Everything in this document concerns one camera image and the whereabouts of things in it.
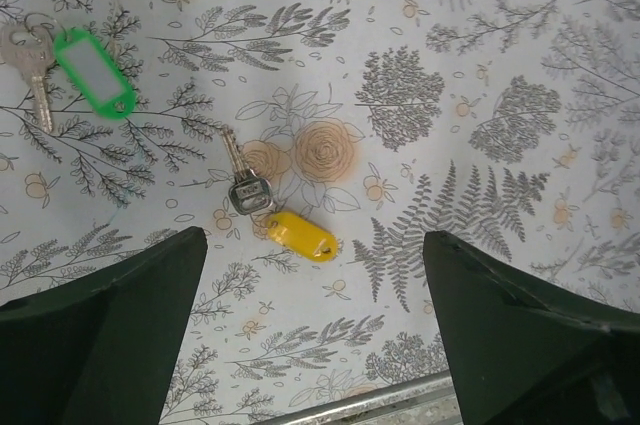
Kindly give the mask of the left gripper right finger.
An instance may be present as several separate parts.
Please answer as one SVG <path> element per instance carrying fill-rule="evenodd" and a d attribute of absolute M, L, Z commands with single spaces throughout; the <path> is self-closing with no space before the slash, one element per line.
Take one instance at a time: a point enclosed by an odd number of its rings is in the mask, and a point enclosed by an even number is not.
<path fill-rule="evenodd" d="M 425 235 L 423 262 L 464 423 L 638 423 L 638 314 L 445 231 Z"/>

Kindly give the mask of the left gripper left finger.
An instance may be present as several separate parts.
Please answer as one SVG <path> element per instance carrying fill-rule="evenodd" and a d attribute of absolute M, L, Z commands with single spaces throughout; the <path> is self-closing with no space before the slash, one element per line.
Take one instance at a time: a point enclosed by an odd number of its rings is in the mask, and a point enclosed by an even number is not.
<path fill-rule="evenodd" d="M 207 249 L 189 227 L 2 305 L 2 423 L 158 423 Z"/>

